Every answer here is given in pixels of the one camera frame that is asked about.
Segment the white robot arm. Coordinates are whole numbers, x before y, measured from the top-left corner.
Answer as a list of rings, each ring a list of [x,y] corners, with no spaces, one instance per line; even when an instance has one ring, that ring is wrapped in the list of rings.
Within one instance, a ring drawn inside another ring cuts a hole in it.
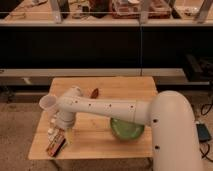
[[[152,100],[90,99],[72,87],[57,99],[57,125],[74,125],[78,112],[148,125],[152,130],[154,171],[203,171],[192,107],[176,91],[163,91]]]

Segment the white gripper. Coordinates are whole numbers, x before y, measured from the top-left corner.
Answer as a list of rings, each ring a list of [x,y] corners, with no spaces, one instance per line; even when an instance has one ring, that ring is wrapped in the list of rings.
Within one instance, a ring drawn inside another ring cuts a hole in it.
[[[67,130],[65,132],[65,137],[68,142],[68,144],[71,144],[73,142],[73,137],[74,137],[74,131],[72,129],[69,129],[72,126],[71,122],[66,122],[61,119],[56,119],[55,124],[58,128],[62,130]]]

